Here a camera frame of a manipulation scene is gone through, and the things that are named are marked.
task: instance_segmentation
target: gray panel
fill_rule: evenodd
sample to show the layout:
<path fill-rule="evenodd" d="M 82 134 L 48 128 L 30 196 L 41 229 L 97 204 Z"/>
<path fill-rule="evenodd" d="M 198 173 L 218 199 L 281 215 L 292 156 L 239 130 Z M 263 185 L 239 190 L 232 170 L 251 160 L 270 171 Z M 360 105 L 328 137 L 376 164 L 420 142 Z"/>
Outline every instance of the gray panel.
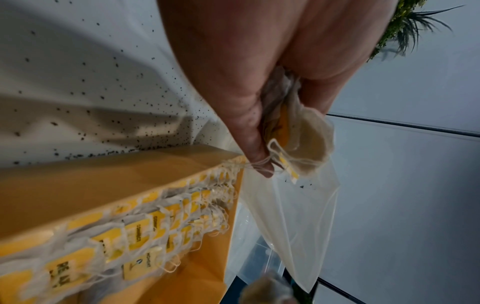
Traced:
<path fill-rule="evenodd" d="M 368 304 L 480 297 L 480 141 L 334 119 L 341 182 L 320 276 Z"/>
<path fill-rule="evenodd" d="M 462 8 L 435 16 L 445 28 L 423 32 L 405 57 L 378 55 L 349 81 L 332 113 L 480 132 L 478 0 L 428 1 L 423 10 Z"/>
<path fill-rule="evenodd" d="M 313 297 L 313 304 L 354 304 L 344 296 L 318 284 Z"/>

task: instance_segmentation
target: clear plastic bag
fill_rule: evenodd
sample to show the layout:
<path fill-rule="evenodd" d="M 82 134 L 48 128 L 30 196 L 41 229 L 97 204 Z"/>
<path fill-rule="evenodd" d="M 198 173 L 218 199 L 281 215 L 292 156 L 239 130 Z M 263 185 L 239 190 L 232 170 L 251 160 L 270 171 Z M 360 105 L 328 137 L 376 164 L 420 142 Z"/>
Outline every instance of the clear plastic bag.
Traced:
<path fill-rule="evenodd" d="M 320 274 L 339 186 L 331 161 L 296 185 L 285 171 L 271 179 L 251 169 L 243 172 L 242 201 L 266 242 L 305 291 L 311 290 Z"/>

